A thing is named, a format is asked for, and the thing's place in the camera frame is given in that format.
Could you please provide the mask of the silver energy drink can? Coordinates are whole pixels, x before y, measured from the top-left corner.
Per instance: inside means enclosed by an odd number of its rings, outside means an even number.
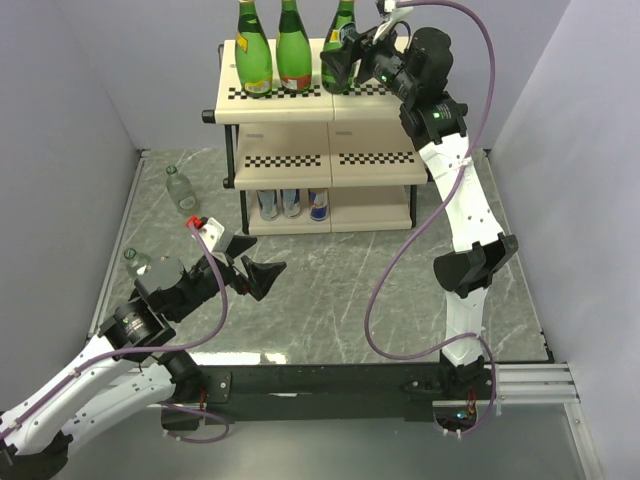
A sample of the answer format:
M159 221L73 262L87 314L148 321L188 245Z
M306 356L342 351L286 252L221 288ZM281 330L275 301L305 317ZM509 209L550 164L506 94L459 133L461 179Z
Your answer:
M301 191L299 189L284 189L280 191L283 214L286 218L297 218L302 211Z

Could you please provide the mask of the green Perrier bottle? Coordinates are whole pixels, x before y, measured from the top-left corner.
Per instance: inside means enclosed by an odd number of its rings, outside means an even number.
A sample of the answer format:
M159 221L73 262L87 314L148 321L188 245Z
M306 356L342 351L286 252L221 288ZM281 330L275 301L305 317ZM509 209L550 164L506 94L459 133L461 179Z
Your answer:
M235 65L242 90L252 98L272 91L273 65L255 1L239 1Z

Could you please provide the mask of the blue energy drink can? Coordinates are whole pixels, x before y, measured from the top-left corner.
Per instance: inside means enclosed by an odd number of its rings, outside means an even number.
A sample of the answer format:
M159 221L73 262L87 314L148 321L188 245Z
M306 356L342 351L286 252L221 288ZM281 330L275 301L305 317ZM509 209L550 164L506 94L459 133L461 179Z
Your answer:
M329 215L329 197L327 189L309 189L309 214L313 221L324 221Z

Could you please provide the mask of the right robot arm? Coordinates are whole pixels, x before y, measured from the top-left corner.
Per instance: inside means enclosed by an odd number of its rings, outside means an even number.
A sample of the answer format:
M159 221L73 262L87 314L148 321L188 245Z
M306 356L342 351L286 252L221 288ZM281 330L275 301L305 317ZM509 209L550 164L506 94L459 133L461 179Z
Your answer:
M321 60L338 84L345 84L357 65L356 83L374 79L399 99L401 125L441 195L453 250L434 261L447 319L439 379L431 384L460 399L490 382L484 367L488 353L480 341L484 305L494 275L517 252L518 241L496 220L482 188L469 151L468 108L445 90L453 66L450 37L424 27L403 51L396 48L396 37L348 27L341 47L322 53Z

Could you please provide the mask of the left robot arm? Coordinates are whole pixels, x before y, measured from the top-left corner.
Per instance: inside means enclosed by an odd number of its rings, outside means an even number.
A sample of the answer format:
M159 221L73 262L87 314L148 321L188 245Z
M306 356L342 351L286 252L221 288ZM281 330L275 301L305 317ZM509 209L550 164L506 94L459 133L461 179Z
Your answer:
M256 263L257 242L199 236L203 256L190 268L174 257L150 262L128 302L62 371L1 415L1 476L51 479L69 457L102 431L151 405L168 407L200 396L203 374L190 346L171 345L173 325L227 291L262 300L284 272L283 262Z

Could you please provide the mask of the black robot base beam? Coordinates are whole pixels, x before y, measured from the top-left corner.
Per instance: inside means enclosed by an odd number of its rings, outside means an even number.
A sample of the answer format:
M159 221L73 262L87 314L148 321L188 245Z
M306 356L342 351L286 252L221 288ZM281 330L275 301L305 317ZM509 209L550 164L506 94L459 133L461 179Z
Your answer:
M236 422L394 419L433 420L437 401L491 395L483 360L464 367L441 363L201 366L170 398L202 403Z

